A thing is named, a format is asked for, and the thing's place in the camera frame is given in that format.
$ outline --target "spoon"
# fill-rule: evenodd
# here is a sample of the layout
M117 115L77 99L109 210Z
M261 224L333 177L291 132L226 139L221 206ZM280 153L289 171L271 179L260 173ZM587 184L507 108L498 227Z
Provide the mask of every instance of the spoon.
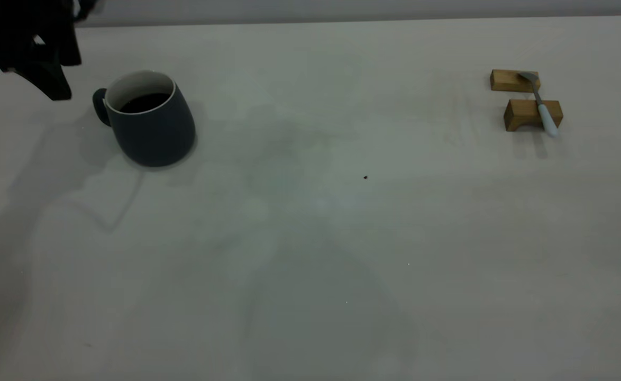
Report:
M550 116L550 113L548 112L548 107L543 104L541 97L538 95L538 90L536 87L538 75L523 71L520 72L520 76L524 79L528 79L531 82L531 87L534 90L534 96L536 97L536 104L538 105L538 113L541 115L541 121L543 122L543 128L545 128L545 133L548 134L548 137L557 137L558 127L555 125L552 116Z

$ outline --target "table surface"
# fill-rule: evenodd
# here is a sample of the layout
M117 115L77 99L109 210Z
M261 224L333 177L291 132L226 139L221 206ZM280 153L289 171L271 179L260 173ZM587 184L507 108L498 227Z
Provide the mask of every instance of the table surface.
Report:
M621 380L621 17L78 38L72 101L0 72L0 380ZM178 166L90 104L144 68ZM558 139L505 131L492 68Z

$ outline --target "dark liquid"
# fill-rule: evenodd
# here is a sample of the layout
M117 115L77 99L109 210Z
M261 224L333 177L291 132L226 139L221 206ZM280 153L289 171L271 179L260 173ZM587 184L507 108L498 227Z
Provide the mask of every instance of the dark liquid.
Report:
M170 98L169 94L149 94L132 99L126 105L122 106L122 113L136 114L151 110L165 103Z

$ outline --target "mug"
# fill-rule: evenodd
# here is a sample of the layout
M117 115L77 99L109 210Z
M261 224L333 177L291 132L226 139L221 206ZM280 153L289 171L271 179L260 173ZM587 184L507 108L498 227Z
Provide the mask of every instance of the mug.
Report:
M193 116L177 83L165 74L146 70L125 75L97 90L93 102L122 151L142 166L174 164L193 147Z

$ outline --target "spoon handle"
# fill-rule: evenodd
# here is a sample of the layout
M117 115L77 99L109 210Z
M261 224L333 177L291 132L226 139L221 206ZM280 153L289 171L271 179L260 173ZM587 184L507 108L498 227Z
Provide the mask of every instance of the spoon handle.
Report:
M543 121L543 128L545 128L545 133L548 134L548 137L555 138L558 135L558 127L555 125L553 118L550 116L548 112L548 107L545 104L540 104L538 106L538 113L541 114L541 121Z

